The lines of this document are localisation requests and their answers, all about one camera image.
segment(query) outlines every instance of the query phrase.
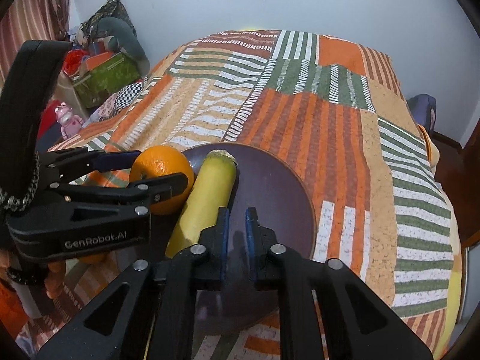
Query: stuffed toy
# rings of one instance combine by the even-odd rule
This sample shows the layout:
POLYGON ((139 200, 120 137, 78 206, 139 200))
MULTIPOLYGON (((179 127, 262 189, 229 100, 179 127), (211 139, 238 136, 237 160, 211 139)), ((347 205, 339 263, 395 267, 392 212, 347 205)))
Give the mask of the stuffed toy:
POLYGON ((61 134, 64 140, 77 135, 82 129, 83 119, 74 115, 73 110, 66 103, 62 103, 55 108, 55 114, 57 114, 57 121, 61 125, 61 134))

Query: orange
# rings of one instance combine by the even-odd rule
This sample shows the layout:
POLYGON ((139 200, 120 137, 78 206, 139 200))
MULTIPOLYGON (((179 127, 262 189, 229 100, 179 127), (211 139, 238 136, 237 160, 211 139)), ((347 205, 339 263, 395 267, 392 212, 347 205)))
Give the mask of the orange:
POLYGON ((150 206, 152 214, 169 215, 183 207, 195 181, 194 170, 187 157, 180 151, 163 145, 148 148, 137 157, 131 166, 129 181, 151 179, 178 172, 185 174, 188 178, 186 190, 181 195, 150 206))
POLYGON ((85 264, 96 265, 98 263, 101 263, 106 256, 107 256, 106 253, 99 253, 99 254, 90 254, 89 256, 79 257, 78 259, 85 264))

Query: purple plate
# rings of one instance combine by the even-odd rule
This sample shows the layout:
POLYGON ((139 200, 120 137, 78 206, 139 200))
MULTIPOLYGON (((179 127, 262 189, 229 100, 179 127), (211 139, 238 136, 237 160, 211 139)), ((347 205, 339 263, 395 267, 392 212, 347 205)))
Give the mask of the purple plate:
POLYGON ((311 257, 316 238, 314 209, 303 183, 291 168, 267 151, 239 143, 211 143, 183 153, 198 173, 206 155, 227 150, 238 163, 238 183, 229 206, 229 253, 226 283, 220 292, 197 297, 195 334, 221 335, 252 326, 278 306, 277 294, 258 292, 249 280, 245 211, 255 207, 262 226, 275 230, 277 240, 311 257))

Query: striped bedspread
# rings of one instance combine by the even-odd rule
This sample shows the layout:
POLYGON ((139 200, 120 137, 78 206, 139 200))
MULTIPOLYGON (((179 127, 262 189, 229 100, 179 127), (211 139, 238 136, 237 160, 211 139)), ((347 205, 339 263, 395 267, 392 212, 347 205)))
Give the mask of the striped bedspread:
MULTIPOLYGON (((130 107, 54 149, 185 150, 221 140, 287 162, 315 208, 313 259, 340 258, 432 352, 443 351, 458 257, 451 211, 387 55, 306 32, 221 32, 168 55, 130 107)), ((127 171, 77 180, 127 181, 127 171)), ((81 308, 114 276, 109 265, 90 268, 58 307, 81 308)), ((194 358, 279 359, 278 328, 276 314, 242 332, 201 337, 194 358)))

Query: white wall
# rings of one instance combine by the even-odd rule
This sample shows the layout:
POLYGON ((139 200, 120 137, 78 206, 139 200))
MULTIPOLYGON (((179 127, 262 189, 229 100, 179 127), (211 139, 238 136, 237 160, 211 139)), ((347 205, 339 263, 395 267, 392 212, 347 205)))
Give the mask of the white wall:
POLYGON ((68 27, 72 30, 74 27, 78 26, 82 21, 80 21, 80 16, 78 14, 77 5, 75 0, 70 0, 70 12, 68 15, 68 27))
MULTIPOLYGON (((105 1, 75 0, 80 20, 88 19, 105 1)), ((479 101, 480 40, 456 0, 122 2, 152 64, 179 45, 213 32, 310 31, 389 54, 405 96, 436 97, 436 130, 457 141, 465 135, 479 101)))

